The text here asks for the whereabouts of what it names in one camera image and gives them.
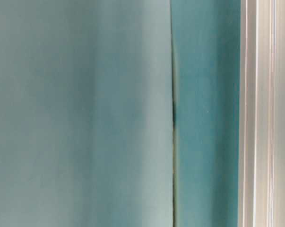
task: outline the aluminum frame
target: aluminum frame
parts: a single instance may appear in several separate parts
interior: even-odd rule
[[[276,0],[241,0],[238,227],[273,226]]]

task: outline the light teal panel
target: light teal panel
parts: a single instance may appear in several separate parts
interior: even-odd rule
[[[0,227],[171,227],[166,0],[0,0]]]
[[[240,0],[172,0],[177,227],[237,226]]]

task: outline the teal surface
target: teal surface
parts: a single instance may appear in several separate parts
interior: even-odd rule
[[[0,227],[171,227],[165,0],[0,0]]]
[[[237,226],[240,0],[172,0],[177,227]]]

